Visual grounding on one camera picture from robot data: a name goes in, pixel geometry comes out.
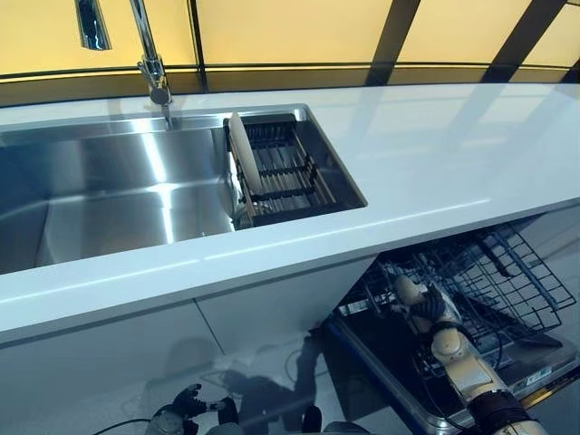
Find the faucet handle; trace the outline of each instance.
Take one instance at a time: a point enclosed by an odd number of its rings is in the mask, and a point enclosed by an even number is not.
[[[171,92],[169,91],[167,77],[165,76],[165,71],[160,60],[157,59],[153,65],[137,62],[137,68],[139,68],[139,71],[149,85],[149,96],[151,100],[160,105],[169,104],[171,102]]]

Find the white plate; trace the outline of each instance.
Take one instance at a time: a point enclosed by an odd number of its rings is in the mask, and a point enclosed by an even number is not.
[[[262,187],[260,173],[257,170],[256,160],[250,146],[250,140],[247,138],[246,129],[236,111],[232,113],[228,125],[229,138],[232,146],[236,149],[236,155],[244,171],[246,183],[252,193],[261,195],[264,192],[264,188]]]

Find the sink drying rack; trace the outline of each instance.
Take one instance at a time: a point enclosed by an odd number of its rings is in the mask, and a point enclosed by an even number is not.
[[[343,209],[306,151],[292,115],[244,118],[244,127],[264,191],[250,191],[234,147],[229,147],[251,226],[259,227]]]

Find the kitchen sink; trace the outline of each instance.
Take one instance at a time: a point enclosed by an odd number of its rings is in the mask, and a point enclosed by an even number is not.
[[[232,110],[183,112],[169,129],[163,118],[142,116],[4,127],[0,273],[364,206],[306,106],[236,111],[245,125],[297,126],[296,140],[324,180],[331,207],[308,212],[307,200],[274,213],[285,195],[268,199],[271,207],[257,204],[229,146]],[[249,209],[280,218],[252,219]]]

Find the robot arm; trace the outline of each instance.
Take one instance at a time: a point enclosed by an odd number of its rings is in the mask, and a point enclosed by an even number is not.
[[[547,435],[532,420],[495,370],[461,331],[459,312],[440,290],[415,285],[407,276],[395,282],[397,295],[410,309],[411,327],[431,332],[431,352],[451,385],[487,435]]]

